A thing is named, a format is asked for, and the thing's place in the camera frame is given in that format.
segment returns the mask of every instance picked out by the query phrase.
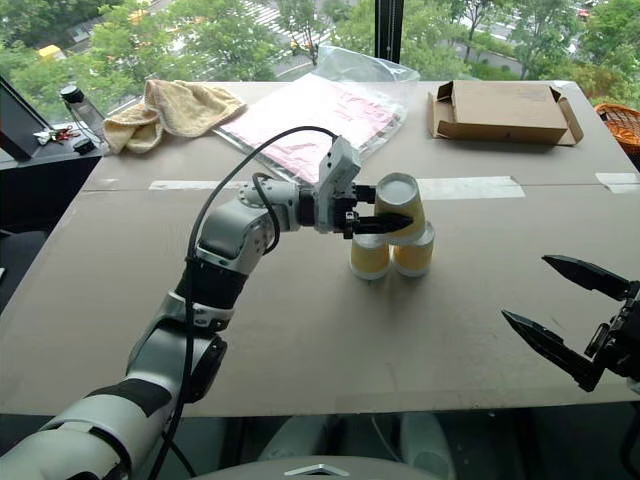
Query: towel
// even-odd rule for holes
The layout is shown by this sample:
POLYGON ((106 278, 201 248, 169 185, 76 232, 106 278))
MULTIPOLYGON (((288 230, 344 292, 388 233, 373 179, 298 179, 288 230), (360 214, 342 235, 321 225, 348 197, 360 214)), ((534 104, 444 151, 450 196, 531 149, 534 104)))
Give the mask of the towel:
POLYGON ((208 83, 148 80, 144 103, 104 121, 105 138, 113 153, 120 153, 125 146, 144 153, 160 143, 163 131, 199 137, 244 106, 224 88, 208 83))

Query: open cardboard box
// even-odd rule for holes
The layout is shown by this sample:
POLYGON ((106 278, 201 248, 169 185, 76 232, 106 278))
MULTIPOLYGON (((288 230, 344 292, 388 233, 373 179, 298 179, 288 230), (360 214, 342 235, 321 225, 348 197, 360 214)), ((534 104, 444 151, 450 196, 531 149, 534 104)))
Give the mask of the open cardboard box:
POLYGON ((584 136, 562 93, 542 83, 454 80, 429 93, 434 137, 575 145, 584 136))

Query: gray table surface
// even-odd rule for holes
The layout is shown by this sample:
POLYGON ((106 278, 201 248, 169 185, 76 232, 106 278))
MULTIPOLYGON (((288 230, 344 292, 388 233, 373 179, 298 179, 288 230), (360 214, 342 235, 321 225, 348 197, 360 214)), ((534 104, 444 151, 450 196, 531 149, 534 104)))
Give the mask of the gray table surface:
MULTIPOLYGON (((251 100, 250 93, 257 97, 270 88, 239 84, 236 90, 251 100)), ((425 202, 436 247, 430 272, 418 280, 391 272, 379 282, 360 281, 347 266, 349 243, 339 236, 309 229, 284 235, 238 301, 224 332, 229 352, 212 391, 187 414, 634 398, 609 374, 594 393, 581 391, 499 313, 509 308, 538 320, 581 351, 618 304, 564 280, 540 256, 572 255, 629 278, 640 272, 640 223, 631 220, 640 218, 640 196, 614 194, 594 177, 632 170, 586 100, 571 95, 592 134, 577 147, 545 155, 525 146, 510 146, 520 151, 514 154, 507 146, 432 140, 423 115, 412 113, 365 164, 364 180, 393 170, 422 178, 513 175, 525 196, 425 202), (422 142, 424 158, 401 154, 406 142, 422 142)), ((121 379, 129 350, 180 276, 189 227, 207 195, 149 191, 149 183, 219 179, 240 158, 212 136, 166 142, 144 159, 122 155, 101 162, 0 319, 0 411, 55 414, 121 379)))

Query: paper cup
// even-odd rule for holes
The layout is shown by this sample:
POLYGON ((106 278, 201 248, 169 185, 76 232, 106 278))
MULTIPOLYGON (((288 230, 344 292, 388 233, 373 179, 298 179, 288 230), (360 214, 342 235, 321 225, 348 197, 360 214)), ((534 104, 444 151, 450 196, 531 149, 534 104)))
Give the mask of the paper cup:
POLYGON ((380 235, 354 235, 349 266, 363 280, 382 278, 389 270, 389 246, 380 235))
POLYGON ((436 232, 427 222, 422 236, 413 245, 393 247, 393 265, 407 277, 419 277, 427 273, 433 255, 436 232))
POLYGON ((418 182, 410 175, 392 173, 376 186, 374 214, 401 213, 413 219, 411 225, 390 232, 385 238, 392 245, 409 245, 418 240, 425 230, 425 216, 420 200, 418 182))

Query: plastic bag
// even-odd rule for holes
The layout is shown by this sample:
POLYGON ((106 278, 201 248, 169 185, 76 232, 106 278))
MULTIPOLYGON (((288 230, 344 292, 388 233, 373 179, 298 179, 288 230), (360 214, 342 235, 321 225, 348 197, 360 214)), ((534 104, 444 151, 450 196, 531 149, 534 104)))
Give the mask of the plastic bag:
MULTIPOLYGON (((273 92, 217 132, 249 153, 278 133, 301 125, 344 136, 366 159, 400 128, 420 75, 395 63, 338 47, 320 47, 317 68, 273 92)), ((318 132, 282 138, 257 157, 279 176, 318 181, 331 139, 318 132)))

